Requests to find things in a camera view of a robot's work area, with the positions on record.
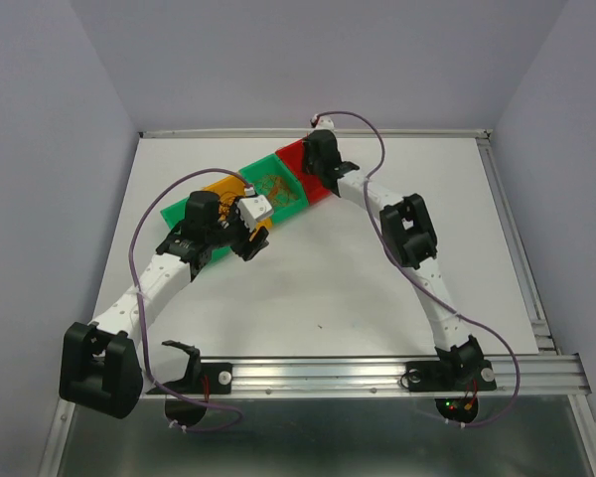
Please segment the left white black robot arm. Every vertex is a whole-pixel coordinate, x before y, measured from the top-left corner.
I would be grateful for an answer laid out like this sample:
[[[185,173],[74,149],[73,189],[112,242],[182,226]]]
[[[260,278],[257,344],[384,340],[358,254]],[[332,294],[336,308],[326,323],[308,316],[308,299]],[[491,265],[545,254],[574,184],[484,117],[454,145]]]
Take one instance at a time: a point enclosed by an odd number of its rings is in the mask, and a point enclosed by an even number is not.
[[[171,395],[158,382],[149,357],[148,329],[167,305],[228,247],[244,261],[268,244],[264,221],[268,199],[252,188],[222,210],[219,194],[190,194],[184,216],[156,247],[143,272],[130,270],[132,284],[89,323],[73,323],[63,340],[59,395],[101,413],[123,418],[151,389]]]

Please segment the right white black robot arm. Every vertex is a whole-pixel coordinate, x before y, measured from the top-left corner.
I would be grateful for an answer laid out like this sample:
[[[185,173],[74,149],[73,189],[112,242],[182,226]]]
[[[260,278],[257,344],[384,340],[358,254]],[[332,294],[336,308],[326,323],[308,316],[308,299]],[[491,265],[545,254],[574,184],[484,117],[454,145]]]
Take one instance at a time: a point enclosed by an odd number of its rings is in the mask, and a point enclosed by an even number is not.
[[[398,195],[345,161],[335,134],[316,129],[302,140],[302,169],[341,199],[369,213],[387,258],[408,272],[428,320],[438,359],[405,364],[401,385],[412,393],[493,391],[491,363],[453,310],[437,260],[437,235],[423,198]]]

